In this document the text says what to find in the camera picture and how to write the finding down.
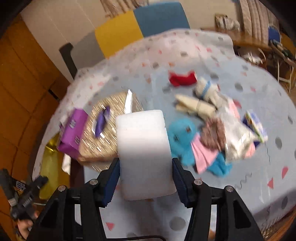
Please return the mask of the pink towel blue band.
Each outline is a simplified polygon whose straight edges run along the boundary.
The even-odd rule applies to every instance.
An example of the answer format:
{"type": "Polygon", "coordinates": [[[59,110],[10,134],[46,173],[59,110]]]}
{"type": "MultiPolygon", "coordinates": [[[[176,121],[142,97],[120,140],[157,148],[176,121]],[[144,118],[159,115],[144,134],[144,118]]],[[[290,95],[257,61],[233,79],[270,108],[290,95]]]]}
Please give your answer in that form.
{"type": "Polygon", "coordinates": [[[235,99],[228,99],[229,113],[237,120],[231,125],[231,132],[226,135],[228,150],[226,156],[229,160],[239,160],[250,158],[255,153],[254,142],[258,136],[248,126],[246,126],[239,113],[240,103],[235,99]]]}

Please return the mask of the white plastic snack packet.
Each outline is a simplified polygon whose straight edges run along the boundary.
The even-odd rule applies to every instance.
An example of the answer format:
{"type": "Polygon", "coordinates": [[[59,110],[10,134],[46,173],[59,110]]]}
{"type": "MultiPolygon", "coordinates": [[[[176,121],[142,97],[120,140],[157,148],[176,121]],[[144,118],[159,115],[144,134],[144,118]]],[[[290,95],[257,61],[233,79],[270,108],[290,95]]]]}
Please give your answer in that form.
{"type": "Polygon", "coordinates": [[[226,104],[218,109],[217,117],[224,125],[226,162],[252,157],[255,153],[254,142],[258,140],[258,136],[241,121],[232,99],[227,98],[226,104]]]}

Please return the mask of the white foam sponge block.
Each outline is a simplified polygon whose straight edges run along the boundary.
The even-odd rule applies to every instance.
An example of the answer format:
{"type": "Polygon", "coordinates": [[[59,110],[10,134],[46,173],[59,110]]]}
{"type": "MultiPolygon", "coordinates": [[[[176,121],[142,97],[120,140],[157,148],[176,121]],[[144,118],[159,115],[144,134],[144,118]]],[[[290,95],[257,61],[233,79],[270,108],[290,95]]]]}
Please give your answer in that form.
{"type": "Polygon", "coordinates": [[[163,112],[123,114],[116,117],[115,123],[123,198],[142,200],[175,193],[163,112]]]}

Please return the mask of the green white tissue pack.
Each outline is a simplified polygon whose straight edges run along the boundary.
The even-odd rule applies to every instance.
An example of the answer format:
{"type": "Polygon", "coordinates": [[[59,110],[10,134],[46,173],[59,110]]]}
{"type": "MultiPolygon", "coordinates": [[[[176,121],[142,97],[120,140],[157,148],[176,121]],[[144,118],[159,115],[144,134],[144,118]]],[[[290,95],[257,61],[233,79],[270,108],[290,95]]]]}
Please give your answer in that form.
{"type": "Polygon", "coordinates": [[[268,141],[267,132],[265,131],[257,114],[253,110],[246,111],[244,114],[243,123],[258,135],[258,141],[254,142],[256,147],[259,145],[259,143],[265,143],[268,141]]]}

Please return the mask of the pink cloth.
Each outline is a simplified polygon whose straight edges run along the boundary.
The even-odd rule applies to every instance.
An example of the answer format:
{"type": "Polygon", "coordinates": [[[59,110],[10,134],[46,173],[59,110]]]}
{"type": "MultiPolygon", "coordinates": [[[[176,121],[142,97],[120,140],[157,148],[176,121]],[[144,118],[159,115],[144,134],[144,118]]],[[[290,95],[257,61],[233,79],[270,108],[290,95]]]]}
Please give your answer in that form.
{"type": "Polygon", "coordinates": [[[202,174],[207,170],[209,166],[213,164],[217,155],[219,154],[218,150],[210,150],[205,147],[201,140],[200,135],[196,133],[193,140],[191,141],[191,148],[195,158],[195,164],[198,174],[202,174]]]}

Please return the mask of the purple cardboard box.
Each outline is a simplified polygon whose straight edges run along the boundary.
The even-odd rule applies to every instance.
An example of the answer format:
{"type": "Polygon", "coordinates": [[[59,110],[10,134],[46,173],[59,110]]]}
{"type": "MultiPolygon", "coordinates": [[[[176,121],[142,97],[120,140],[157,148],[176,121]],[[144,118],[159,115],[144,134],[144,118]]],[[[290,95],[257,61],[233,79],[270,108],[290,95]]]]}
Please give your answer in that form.
{"type": "Polygon", "coordinates": [[[88,114],[83,109],[75,108],[66,122],[60,127],[60,139],[57,148],[73,159],[79,157],[79,144],[88,114]]]}

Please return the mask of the blue plush toy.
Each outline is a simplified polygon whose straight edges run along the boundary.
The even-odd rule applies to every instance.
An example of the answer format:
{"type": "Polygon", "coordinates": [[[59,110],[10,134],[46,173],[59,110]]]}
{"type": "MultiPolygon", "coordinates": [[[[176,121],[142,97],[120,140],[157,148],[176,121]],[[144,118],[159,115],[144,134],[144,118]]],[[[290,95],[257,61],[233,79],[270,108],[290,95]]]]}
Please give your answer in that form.
{"type": "MultiPolygon", "coordinates": [[[[178,158],[184,166],[196,167],[191,148],[191,141],[196,133],[199,134],[195,124],[188,118],[178,119],[170,124],[167,133],[172,157],[178,158]]],[[[206,171],[218,177],[225,177],[230,173],[231,169],[232,165],[226,164],[224,153],[219,151],[217,158],[206,171]]]]}

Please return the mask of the white sock blue stripe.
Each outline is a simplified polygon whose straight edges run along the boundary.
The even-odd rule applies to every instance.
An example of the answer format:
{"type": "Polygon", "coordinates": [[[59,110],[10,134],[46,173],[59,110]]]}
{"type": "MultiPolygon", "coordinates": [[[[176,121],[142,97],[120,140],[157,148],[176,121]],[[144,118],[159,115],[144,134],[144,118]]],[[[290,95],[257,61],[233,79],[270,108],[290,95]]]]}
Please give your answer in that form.
{"type": "Polygon", "coordinates": [[[199,99],[202,99],[219,109],[228,106],[228,97],[223,95],[217,84],[213,84],[210,80],[199,78],[197,80],[194,92],[199,99]]]}

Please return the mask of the red knitted sock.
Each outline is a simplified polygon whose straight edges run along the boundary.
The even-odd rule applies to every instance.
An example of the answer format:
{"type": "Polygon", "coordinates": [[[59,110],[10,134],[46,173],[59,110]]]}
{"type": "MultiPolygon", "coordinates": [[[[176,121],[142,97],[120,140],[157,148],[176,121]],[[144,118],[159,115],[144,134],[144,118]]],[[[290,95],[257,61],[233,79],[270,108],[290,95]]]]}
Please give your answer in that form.
{"type": "Polygon", "coordinates": [[[189,71],[186,74],[177,74],[175,72],[169,72],[169,82],[174,87],[190,86],[197,83],[197,78],[194,71],[189,71]]]}

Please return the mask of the white handbag under desk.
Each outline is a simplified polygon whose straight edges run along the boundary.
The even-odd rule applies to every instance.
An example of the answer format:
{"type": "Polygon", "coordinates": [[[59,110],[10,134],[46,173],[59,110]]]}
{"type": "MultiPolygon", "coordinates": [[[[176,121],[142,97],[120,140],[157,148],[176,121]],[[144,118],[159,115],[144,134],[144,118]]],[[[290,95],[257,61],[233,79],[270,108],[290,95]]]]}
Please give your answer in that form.
{"type": "Polygon", "coordinates": [[[260,65],[266,62],[266,56],[260,48],[242,47],[238,50],[238,54],[244,60],[254,65],[260,65]]]}

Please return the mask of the wooden desk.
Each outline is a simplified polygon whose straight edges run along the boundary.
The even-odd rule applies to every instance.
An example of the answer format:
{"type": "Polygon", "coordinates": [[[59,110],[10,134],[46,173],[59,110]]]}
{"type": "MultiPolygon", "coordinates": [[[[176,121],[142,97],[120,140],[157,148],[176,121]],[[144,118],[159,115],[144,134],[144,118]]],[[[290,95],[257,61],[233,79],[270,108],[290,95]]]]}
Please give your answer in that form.
{"type": "Polygon", "coordinates": [[[259,48],[264,52],[272,51],[268,44],[265,44],[264,42],[261,42],[260,40],[244,32],[236,30],[224,30],[219,28],[201,28],[201,30],[227,34],[231,38],[234,46],[259,48]]]}

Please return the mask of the blue folding chair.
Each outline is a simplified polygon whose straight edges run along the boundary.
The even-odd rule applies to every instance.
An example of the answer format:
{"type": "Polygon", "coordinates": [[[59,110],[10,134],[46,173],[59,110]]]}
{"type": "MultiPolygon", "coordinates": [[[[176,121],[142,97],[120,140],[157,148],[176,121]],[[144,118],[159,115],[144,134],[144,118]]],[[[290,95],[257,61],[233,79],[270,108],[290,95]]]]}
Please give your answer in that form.
{"type": "Polygon", "coordinates": [[[268,41],[281,42],[281,36],[278,28],[273,24],[268,24],[268,41]]]}

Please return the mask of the patterned curtain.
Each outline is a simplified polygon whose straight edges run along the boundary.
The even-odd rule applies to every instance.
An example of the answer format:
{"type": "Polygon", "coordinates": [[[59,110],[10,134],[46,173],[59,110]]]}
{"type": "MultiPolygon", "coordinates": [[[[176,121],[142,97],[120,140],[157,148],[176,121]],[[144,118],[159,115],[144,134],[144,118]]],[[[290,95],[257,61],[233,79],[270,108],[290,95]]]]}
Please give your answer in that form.
{"type": "Polygon", "coordinates": [[[279,21],[276,16],[260,1],[239,0],[243,30],[257,40],[268,44],[268,27],[279,30],[279,21]]]}
{"type": "Polygon", "coordinates": [[[100,3],[107,18],[114,18],[136,8],[149,5],[148,0],[100,0],[100,3]]]}

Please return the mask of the grey yellow blue sofa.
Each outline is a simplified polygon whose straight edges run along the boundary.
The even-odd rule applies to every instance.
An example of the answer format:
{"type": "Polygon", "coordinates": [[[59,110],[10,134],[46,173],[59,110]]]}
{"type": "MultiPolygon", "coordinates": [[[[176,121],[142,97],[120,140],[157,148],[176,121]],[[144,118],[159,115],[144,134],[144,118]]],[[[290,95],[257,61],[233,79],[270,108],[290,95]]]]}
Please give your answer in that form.
{"type": "Polygon", "coordinates": [[[181,3],[153,3],[106,21],[76,44],[63,45],[59,52],[75,78],[78,69],[91,67],[133,42],[168,30],[189,28],[181,3]]]}

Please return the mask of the left patterned curtain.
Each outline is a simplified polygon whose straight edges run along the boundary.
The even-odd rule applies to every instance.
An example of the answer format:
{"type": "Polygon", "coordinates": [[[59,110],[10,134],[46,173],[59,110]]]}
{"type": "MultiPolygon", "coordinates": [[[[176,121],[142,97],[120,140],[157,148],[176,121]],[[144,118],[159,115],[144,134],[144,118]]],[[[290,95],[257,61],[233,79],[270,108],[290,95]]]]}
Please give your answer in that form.
{"type": "Polygon", "coordinates": [[[136,8],[149,5],[148,0],[100,0],[100,3],[107,18],[114,18],[136,8]]]}

